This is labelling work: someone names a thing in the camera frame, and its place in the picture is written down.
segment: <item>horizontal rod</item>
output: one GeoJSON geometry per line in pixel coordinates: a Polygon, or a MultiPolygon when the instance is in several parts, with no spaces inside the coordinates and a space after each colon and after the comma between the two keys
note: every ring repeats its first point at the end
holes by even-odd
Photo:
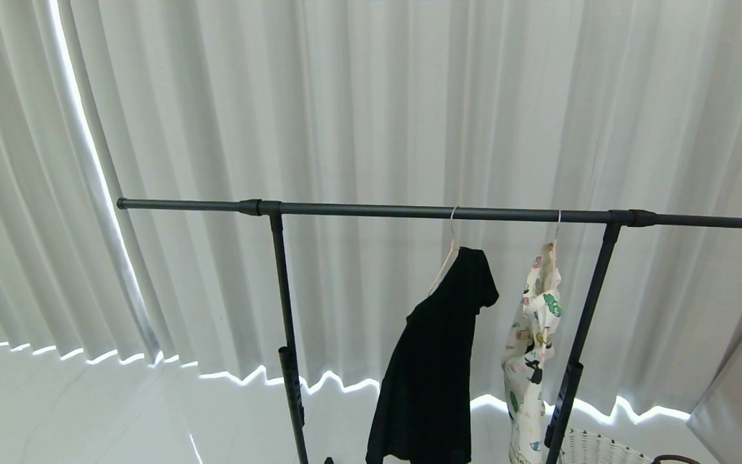
{"type": "Polygon", "coordinates": [[[196,200],[116,200],[120,209],[179,209],[179,211],[235,211],[267,215],[279,211],[285,215],[341,215],[342,217],[404,217],[460,220],[517,220],[530,222],[577,222],[586,224],[621,224],[621,226],[698,226],[742,229],[739,217],[702,217],[701,215],[662,215],[635,209],[615,211],[572,211],[572,209],[451,208],[451,206],[347,205],[336,203],[285,203],[271,200],[243,202],[197,202],[196,200]]]}

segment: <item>white patterned garment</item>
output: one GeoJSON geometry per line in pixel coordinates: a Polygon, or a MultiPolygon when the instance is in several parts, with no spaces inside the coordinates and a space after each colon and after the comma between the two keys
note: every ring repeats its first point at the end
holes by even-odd
{"type": "Polygon", "coordinates": [[[509,461],[512,464],[542,462],[542,366],[554,355],[549,336],[560,321],[560,294],[554,243],[542,247],[528,273],[523,300],[509,330],[503,354],[506,403],[511,418],[509,461]]]}

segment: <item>white wicker basket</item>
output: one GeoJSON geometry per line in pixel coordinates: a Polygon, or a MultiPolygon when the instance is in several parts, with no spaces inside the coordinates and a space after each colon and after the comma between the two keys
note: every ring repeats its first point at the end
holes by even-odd
{"type": "Polygon", "coordinates": [[[615,440],[593,434],[585,430],[569,430],[560,449],[560,462],[563,464],[653,464],[656,462],[679,461],[699,464],[683,456],[662,455],[647,458],[615,440]]]}

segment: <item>black metal clothing rack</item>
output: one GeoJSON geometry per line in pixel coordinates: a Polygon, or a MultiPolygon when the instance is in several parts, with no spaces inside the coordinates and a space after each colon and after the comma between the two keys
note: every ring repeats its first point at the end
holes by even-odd
{"type": "MultiPolygon", "coordinates": [[[[280,365],[285,380],[285,394],[294,440],[301,464],[309,464],[305,447],[303,426],[305,414],[301,402],[300,371],[297,364],[297,345],[294,338],[294,319],[291,315],[291,297],[288,282],[288,266],[285,261],[285,239],[283,238],[282,215],[341,215],[341,217],[403,217],[455,220],[519,220],[533,222],[576,222],[606,224],[603,244],[597,258],[594,274],[586,294],[580,323],[577,326],[574,344],[566,364],[566,373],[557,394],[554,415],[546,430],[545,444],[549,449],[547,464],[556,464],[563,437],[566,435],[571,408],[574,405],[577,387],[583,373],[580,355],[586,336],[589,334],[592,316],[595,313],[600,289],[612,258],[614,245],[620,229],[647,226],[696,226],[742,229],[742,218],[701,217],[700,215],[662,215],[642,209],[612,209],[612,211],[559,211],[558,209],[504,209],[504,208],[449,208],[448,206],[382,206],[345,205],[334,203],[285,203],[276,200],[243,200],[242,202],[191,202],[190,200],[132,200],[120,198],[116,202],[120,209],[179,209],[180,211],[232,211],[246,215],[267,215],[271,218],[271,234],[274,237],[277,279],[280,283],[282,319],[285,324],[285,346],[280,349],[280,365]]],[[[326,464],[333,464],[332,458],[326,464]]]]}

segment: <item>black shirt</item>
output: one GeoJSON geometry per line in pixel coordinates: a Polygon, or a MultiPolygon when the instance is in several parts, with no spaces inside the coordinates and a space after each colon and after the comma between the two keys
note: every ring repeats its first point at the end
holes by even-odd
{"type": "Polygon", "coordinates": [[[460,247],[437,290],[406,318],[380,386],[368,464],[471,462],[469,376],[474,323],[497,302],[482,250],[460,247]]]}

